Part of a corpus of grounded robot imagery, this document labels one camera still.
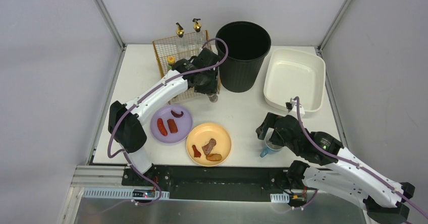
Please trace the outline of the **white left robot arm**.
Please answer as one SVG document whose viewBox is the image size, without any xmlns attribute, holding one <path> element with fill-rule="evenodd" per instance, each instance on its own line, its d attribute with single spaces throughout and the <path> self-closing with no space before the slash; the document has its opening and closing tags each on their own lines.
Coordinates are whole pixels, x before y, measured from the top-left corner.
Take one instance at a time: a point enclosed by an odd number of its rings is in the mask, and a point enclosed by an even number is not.
<svg viewBox="0 0 428 224">
<path fill-rule="evenodd" d="M 111 146 L 114 141 L 121 146 L 130 167 L 144 174 L 152 166 L 144 144 L 147 135 L 143 129 L 150 115 L 161 106 L 186 90 L 201 86 L 207 88 L 207 94 L 213 94 L 217 86 L 217 67 L 225 60 L 209 49 L 202 49 L 197 56 L 189 60 L 176 61 L 167 74 L 154 86 L 126 103 L 115 101 L 109 110 L 108 157 L 113 158 Z"/>
</svg>

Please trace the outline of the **small black spice jar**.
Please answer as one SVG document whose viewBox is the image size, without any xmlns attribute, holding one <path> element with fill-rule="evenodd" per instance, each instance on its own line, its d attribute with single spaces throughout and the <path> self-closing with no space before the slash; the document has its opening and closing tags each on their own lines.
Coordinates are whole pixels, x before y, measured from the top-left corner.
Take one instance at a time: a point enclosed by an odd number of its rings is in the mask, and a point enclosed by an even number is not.
<svg viewBox="0 0 428 224">
<path fill-rule="evenodd" d="M 210 102 L 215 103 L 218 101 L 218 95 L 217 94 L 209 94 L 208 98 L 210 100 Z"/>
</svg>

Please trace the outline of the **clear oil dispenser bottle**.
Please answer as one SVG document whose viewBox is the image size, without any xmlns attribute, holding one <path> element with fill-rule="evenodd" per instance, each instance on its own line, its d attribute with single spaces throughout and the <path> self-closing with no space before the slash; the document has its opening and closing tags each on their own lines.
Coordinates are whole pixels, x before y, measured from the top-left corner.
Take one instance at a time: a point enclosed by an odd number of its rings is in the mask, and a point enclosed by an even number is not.
<svg viewBox="0 0 428 224">
<path fill-rule="evenodd" d="M 176 47 L 178 53 L 184 53 L 188 50 L 188 41 L 184 34 L 184 28 L 177 22 L 176 23 Z"/>
</svg>

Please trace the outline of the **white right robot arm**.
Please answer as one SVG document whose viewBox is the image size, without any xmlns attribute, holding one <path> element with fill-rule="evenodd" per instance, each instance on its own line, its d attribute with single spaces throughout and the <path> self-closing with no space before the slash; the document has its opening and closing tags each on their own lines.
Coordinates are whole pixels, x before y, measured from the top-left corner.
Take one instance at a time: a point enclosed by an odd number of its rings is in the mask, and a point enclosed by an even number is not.
<svg viewBox="0 0 428 224">
<path fill-rule="evenodd" d="M 325 132 L 309 132 L 297 114 L 267 113 L 256 129 L 258 139 L 267 138 L 290 149 L 304 160 L 295 160 L 286 176 L 292 185 L 306 186 L 340 197 L 377 223 L 406 223 L 410 209 L 406 203 L 415 187 L 395 182 L 364 164 L 339 140 Z"/>
</svg>

